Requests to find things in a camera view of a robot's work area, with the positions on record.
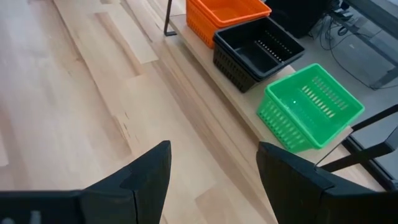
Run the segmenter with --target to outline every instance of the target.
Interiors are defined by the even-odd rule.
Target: orange basket
[[[216,30],[270,13],[260,0],[187,0],[187,24],[211,49]]]

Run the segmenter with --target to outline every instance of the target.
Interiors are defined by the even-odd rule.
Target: wooden shelf
[[[260,105],[264,95],[265,87],[287,75],[295,72],[291,66],[285,67],[277,75],[255,86],[247,93],[241,93],[213,64],[213,50],[209,49],[201,39],[187,26],[186,15],[172,16],[170,25],[178,36],[184,41],[185,45],[201,63],[203,68],[208,72],[209,76],[218,85],[220,90],[225,94],[227,99],[236,108],[243,120],[252,129],[254,134],[260,141],[266,141],[282,147],[280,142],[275,138],[267,126],[260,120],[256,114],[257,107]],[[320,159],[322,155],[332,150],[340,144],[352,132],[351,128],[346,128],[334,141],[332,141],[326,149],[321,151],[307,151],[300,153],[300,156],[315,161]]]

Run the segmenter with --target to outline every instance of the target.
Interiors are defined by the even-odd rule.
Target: table leg
[[[397,77],[398,77],[398,67],[395,67],[392,70],[389,70],[387,74],[381,77],[378,81],[374,82],[371,85],[371,88],[377,90],[378,88],[383,87],[385,84],[393,81]]]
[[[169,0],[169,3],[167,3],[166,19],[164,21],[164,30],[163,30],[163,33],[166,37],[177,35],[177,33],[174,31],[167,31],[167,28],[169,28],[171,10],[172,10],[172,0]]]

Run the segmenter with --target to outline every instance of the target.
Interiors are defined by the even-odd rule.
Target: black stand
[[[384,119],[394,113],[398,112],[398,105],[392,106],[386,109],[383,112],[380,112],[374,115],[371,118],[366,119],[365,121],[360,122],[359,124],[353,126],[353,132],[363,129],[371,124],[374,124],[381,119]],[[375,146],[371,146],[368,149],[364,149],[355,154],[351,154],[344,158],[338,159],[337,161],[331,162],[322,166],[322,169],[327,170],[328,172],[334,172],[336,170],[344,169],[346,167],[359,164],[371,159],[375,159],[380,156],[384,156],[388,153],[394,152],[398,147],[398,126],[395,130],[390,134],[390,136],[382,143],[379,143]]]
[[[172,10],[172,0],[169,0],[169,2],[167,3],[166,19],[164,21],[164,29],[163,29],[163,33],[166,37],[177,35],[177,33],[174,31],[167,31],[167,29],[169,28],[171,10]]]

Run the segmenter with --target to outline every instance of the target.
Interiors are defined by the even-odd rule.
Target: metal rod
[[[163,33],[166,37],[177,35],[177,33],[174,31],[169,31],[169,32],[167,31],[167,29],[169,28],[171,10],[172,10],[172,0],[169,0],[169,2],[167,3],[166,19],[164,21],[164,30],[163,30]]]

